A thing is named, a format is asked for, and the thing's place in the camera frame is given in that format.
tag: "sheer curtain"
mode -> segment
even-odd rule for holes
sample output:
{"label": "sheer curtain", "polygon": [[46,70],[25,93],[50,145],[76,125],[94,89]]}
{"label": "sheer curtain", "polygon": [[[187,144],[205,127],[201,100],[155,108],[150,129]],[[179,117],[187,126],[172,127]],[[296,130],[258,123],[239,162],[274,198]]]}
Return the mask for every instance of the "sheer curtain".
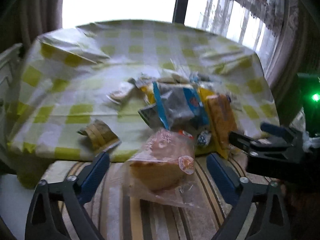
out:
{"label": "sheer curtain", "polygon": [[207,0],[197,28],[253,49],[268,75],[283,20],[284,0]]}

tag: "green led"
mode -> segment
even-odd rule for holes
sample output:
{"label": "green led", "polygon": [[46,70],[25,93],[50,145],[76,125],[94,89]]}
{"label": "green led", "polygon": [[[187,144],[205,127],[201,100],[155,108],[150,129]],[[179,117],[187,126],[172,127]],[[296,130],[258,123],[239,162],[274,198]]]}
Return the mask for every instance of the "green led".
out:
{"label": "green led", "polygon": [[320,100],[320,95],[319,94],[314,94],[312,96],[312,100],[318,102]]}

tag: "curtain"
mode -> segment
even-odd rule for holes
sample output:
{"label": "curtain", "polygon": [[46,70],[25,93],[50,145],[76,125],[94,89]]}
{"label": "curtain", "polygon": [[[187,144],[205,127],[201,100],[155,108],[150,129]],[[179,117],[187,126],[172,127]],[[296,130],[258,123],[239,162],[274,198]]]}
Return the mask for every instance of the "curtain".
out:
{"label": "curtain", "polygon": [[62,28],[63,0],[20,0],[20,28],[28,49],[42,33]]}
{"label": "curtain", "polygon": [[284,0],[208,0],[197,27],[256,51],[267,77],[283,20]]}

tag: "striped fabric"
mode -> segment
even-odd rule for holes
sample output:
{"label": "striped fabric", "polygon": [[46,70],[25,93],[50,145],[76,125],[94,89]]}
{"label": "striped fabric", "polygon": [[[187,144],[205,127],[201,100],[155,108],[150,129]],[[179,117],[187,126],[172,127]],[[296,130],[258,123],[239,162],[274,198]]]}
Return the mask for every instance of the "striped fabric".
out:
{"label": "striped fabric", "polygon": [[[245,155],[237,155],[226,163],[239,176],[246,176],[240,163]],[[89,163],[57,161],[46,172],[49,182],[79,174]],[[226,204],[206,168],[205,157],[196,158],[196,181],[207,203],[207,211],[160,205],[127,196],[121,185],[114,186],[115,174],[123,165],[112,163],[97,192],[85,209],[105,240],[196,240],[211,239],[228,216],[231,205]],[[248,174],[254,182],[268,183],[264,177]],[[79,239],[63,203],[60,204],[63,219],[71,239]],[[246,235],[255,213],[255,205],[249,212],[241,233]]]}

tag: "plastic tablecloth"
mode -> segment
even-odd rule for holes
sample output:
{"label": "plastic tablecloth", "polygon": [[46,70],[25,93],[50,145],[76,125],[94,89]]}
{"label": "plastic tablecloth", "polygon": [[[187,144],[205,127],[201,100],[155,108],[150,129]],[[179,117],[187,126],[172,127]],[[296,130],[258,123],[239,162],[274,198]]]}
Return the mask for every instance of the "plastic tablecloth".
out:
{"label": "plastic tablecloth", "polygon": [[20,163],[20,178],[33,176],[41,166],[36,162],[92,160],[91,146],[77,131],[95,119],[122,140],[111,161],[128,159],[152,133],[138,115],[146,104],[140,93],[123,106],[107,94],[131,77],[160,77],[164,69],[213,74],[237,95],[242,109],[236,121],[250,137],[263,136],[262,121],[279,124],[258,56],[238,43],[180,24],[141,20],[60,29],[36,39],[8,97],[8,149]]}

